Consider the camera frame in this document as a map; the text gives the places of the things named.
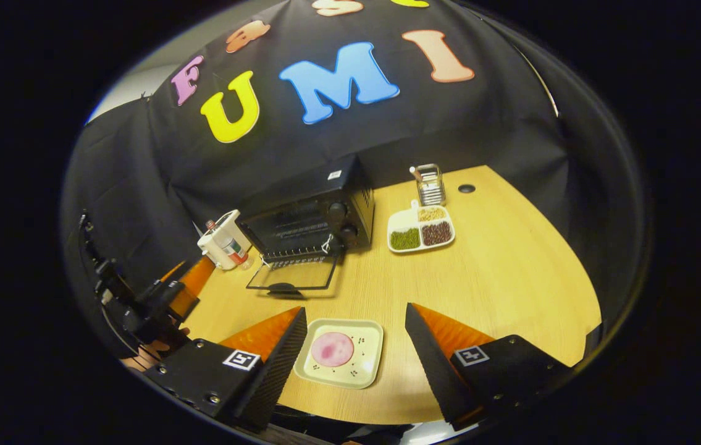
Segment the cream square plate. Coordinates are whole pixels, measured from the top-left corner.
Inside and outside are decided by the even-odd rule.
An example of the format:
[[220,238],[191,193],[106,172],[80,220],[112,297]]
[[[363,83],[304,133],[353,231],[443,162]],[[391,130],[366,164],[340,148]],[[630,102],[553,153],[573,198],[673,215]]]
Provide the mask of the cream square plate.
[[[339,367],[322,367],[310,353],[311,344],[327,332],[351,337],[354,355]],[[364,389],[376,380],[384,343],[381,324],[372,320],[320,318],[308,324],[307,337],[295,361],[293,371],[307,381],[345,389]]]

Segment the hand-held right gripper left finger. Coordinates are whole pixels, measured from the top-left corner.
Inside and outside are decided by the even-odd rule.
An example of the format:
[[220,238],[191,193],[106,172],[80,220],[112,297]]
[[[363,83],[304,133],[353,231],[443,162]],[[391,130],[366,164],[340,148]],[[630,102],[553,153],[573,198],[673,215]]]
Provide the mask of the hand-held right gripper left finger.
[[293,307],[218,343],[187,342],[142,375],[204,416],[260,433],[306,336],[307,311]]

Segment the white divided bean dish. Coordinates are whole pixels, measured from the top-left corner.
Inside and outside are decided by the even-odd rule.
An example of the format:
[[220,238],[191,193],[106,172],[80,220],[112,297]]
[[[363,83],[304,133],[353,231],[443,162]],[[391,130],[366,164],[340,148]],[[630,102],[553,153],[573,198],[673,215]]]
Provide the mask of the white divided bean dish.
[[417,200],[410,208],[393,213],[388,219],[387,245],[393,253],[414,253],[450,245],[455,228],[444,206],[422,206]]

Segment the white bottle holder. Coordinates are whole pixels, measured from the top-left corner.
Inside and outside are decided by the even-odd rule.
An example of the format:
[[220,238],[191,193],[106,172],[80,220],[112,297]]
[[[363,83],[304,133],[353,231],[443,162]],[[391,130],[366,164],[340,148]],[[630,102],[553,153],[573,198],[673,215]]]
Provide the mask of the white bottle holder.
[[[253,259],[250,256],[250,248],[252,246],[248,237],[240,230],[239,210],[232,210],[222,215],[217,220],[209,220],[206,223],[204,234],[197,241],[197,246],[201,253],[209,257],[214,262],[215,266],[223,271],[230,271],[235,268],[247,270],[253,265]],[[237,239],[237,242],[248,253],[248,262],[246,267],[235,265],[231,259],[221,250],[219,240],[224,236],[232,236]]]

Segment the black backdrop cloth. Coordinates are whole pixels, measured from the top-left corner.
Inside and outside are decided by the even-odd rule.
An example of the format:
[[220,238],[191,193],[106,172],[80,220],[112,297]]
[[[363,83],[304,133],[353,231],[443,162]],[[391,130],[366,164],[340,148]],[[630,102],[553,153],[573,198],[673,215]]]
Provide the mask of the black backdrop cloth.
[[485,164],[573,248],[612,326],[645,253],[647,199],[634,146],[564,62],[449,0],[358,0],[326,17],[286,0],[189,49],[146,98],[88,122],[66,170],[65,276],[96,310],[77,226],[144,288],[197,255],[195,226],[277,181],[358,155],[373,188],[407,164]]

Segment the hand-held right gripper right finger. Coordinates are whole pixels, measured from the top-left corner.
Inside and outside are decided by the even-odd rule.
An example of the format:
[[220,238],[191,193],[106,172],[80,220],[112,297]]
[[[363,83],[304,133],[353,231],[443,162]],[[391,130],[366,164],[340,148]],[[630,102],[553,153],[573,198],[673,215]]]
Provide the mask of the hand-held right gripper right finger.
[[455,430],[513,416],[573,375],[522,336],[496,339],[415,302],[406,307],[406,331],[443,419]]

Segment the clear bottle red label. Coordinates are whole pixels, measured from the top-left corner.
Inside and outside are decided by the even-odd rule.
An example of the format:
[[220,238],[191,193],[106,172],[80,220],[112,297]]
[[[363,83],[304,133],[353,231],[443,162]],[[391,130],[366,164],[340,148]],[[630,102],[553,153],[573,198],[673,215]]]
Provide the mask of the clear bottle red label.
[[224,236],[219,240],[221,250],[235,263],[235,265],[246,267],[248,262],[248,253],[232,236]]

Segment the black electric oven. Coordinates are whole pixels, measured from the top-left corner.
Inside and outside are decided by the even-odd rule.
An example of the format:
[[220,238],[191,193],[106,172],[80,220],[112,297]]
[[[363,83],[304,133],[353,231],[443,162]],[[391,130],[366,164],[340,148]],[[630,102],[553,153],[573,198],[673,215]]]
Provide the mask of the black electric oven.
[[249,197],[237,226],[261,265],[246,287],[269,295],[327,290],[345,254],[372,245],[375,205],[372,181],[358,155]]

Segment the pink round food slice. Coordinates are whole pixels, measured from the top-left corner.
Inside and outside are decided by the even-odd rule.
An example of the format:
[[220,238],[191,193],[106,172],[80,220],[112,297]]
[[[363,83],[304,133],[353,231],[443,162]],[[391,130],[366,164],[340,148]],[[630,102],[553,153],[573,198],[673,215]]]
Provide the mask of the pink round food slice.
[[323,333],[311,344],[310,353],[322,367],[339,367],[353,357],[353,340],[345,333]]

